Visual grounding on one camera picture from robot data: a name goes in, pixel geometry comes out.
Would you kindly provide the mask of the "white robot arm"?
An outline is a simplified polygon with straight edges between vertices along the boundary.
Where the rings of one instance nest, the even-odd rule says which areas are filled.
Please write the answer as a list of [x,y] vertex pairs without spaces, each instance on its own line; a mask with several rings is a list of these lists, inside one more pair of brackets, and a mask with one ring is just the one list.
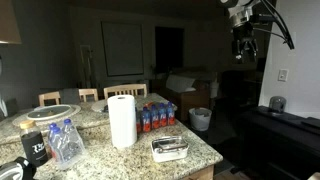
[[253,7],[260,0],[217,0],[221,7],[229,12],[231,32],[233,34],[232,54],[238,63],[256,61],[258,51],[257,41],[254,38],[251,17]]

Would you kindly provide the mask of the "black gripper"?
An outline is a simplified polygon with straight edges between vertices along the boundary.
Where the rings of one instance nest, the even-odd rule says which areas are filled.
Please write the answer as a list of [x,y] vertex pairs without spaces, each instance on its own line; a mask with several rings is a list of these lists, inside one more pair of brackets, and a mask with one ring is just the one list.
[[254,38],[253,26],[251,23],[246,22],[238,27],[232,29],[233,41],[232,41],[232,54],[235,58],[244,62],[255,62],[258,45]]

